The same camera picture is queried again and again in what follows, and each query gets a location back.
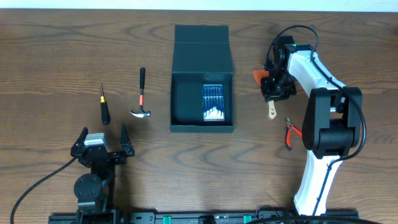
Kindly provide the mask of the orange scraper wooden handle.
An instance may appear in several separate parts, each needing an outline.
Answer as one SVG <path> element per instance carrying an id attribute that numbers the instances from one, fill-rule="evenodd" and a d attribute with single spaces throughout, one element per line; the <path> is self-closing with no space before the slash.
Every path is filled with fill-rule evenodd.
<path id="1" fill-rule="evenodd" d="M 269 78 L 269 72 L 265 70 L 253 70 L 253 75 L 256 83 L 261 86 L 261 80 L 263 78 Z M 269 118 L 274 119 L 277 116 L 274 101 L 266 101 L 269 107 Z"/>

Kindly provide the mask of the red black cutting pliers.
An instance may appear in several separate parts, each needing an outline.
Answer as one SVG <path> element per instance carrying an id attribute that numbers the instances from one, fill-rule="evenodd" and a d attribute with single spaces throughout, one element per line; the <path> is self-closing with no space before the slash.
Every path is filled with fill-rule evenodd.
<path id="1" fill-rule="evenodd" d="M 285 145 L 289 151 L 292 150 L 292 144 L 290 141 L 290 137 L 292 133 L 297 134 L 300 138 L 302 138 L 302 132 L 297 128 L 290 120 L 290 118 L 285 118 L 286 123 L 286 133 L 285 133 Z"/>

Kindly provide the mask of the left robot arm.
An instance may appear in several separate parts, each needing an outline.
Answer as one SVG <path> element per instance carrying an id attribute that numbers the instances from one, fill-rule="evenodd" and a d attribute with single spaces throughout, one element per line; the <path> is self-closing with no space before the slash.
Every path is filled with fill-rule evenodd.
<path id="1" fill-rule="evenodd" d="M 126 164 L 127 158 L 135 155 L 125 124 L 121 127 L 120 146 L 120 151 L 109 152 L 104 133 L 90 134 L 88 128 L 83 128 L 71 148 L 71 156 L 90 169 L 74 185 L 79 213 L 104 214 L 111 210 L 114 201 L 115 167 Z"/>

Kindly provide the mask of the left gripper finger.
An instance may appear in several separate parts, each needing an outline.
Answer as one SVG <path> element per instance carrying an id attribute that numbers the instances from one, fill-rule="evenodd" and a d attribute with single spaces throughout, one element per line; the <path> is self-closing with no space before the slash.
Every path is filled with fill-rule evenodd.
<path id="1" fill-rule="evenodd" d="M 131 145 L 131 141 L 127 134 L 126 125 L 123 123 L 121 126 L 120 146 L 121 147 L 129 147 L 130 145 Z"/>
<path id="2" fill-rule="evenodd" d="M 81 134 L 80 134 L 80 136 L 78 137 L 78 139 L 75 142 L 75 146 L 84 145 L 84 141 L 85 141 L 85 138 L 86 138 L 87 135 L 88 135 L 88 128 L 84 127 L 82 132 L 81 132 Z"/>

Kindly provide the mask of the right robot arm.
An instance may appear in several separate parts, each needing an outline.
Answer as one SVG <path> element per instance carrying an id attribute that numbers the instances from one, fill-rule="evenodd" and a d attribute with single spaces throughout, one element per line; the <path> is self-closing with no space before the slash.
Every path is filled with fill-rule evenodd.
<path id="1" fill-rule="evenodd" d="M 347 87 L 322 64 L 310 44 L 296 44 L 291 35 L 280 35 L 271 44 L 274 59 L 257 76 L 269 113 L 274 103 L 296 94 L 298 83 L 308 96 L 301 128 L 307 161 L 294 196 L 299 215 L 323 215 L 334 176 L 343 158 L 359 143 L 362 93 Z"/>

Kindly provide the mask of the blue precision screwdriver set case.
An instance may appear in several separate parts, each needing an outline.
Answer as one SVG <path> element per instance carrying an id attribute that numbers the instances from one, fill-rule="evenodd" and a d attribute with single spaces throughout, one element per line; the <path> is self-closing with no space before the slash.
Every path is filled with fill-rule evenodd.
<path id="1" fill-rule="evenodd" d="M 224 115 L 223 85 L 203 85 L 203 120 L 204 122 L 222 122 Z"/>

